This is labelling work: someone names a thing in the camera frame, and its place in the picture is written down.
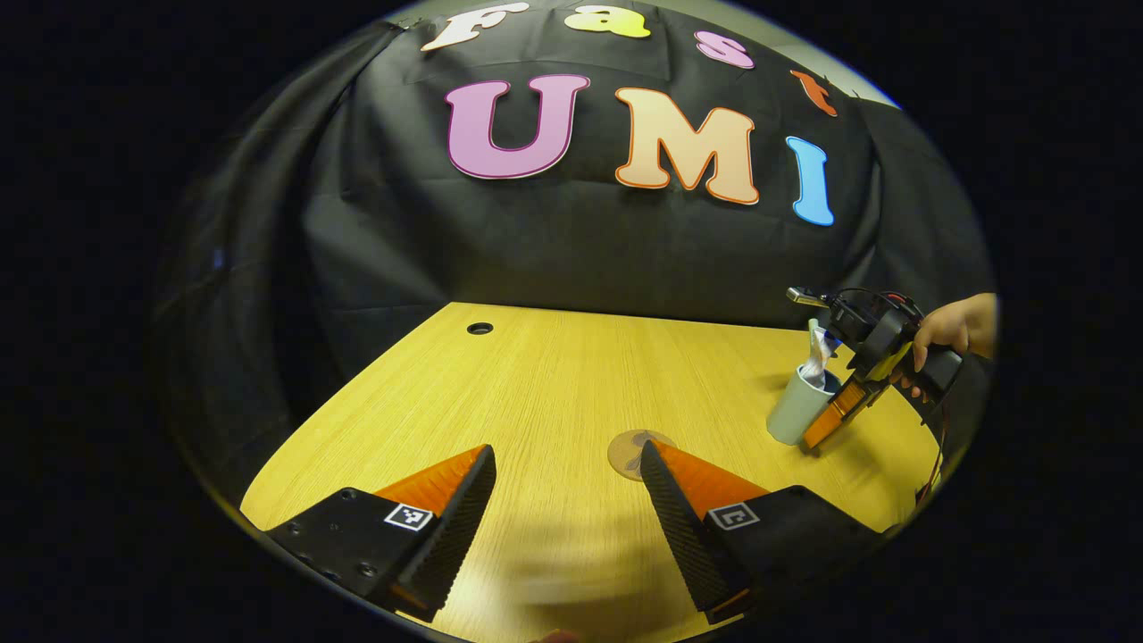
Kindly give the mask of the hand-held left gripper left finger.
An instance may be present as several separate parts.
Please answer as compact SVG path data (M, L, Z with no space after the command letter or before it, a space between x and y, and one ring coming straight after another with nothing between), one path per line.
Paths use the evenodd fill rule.
M478 445L379 491L336 489L266 535L342 589L432 622L495 484L494 448Z

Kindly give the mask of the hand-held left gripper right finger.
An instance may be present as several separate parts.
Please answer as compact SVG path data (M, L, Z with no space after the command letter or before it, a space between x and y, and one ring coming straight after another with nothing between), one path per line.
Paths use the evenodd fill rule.
M768 491L650 439L642 483L694 606L717 625L800 601L880 546L812 489Z

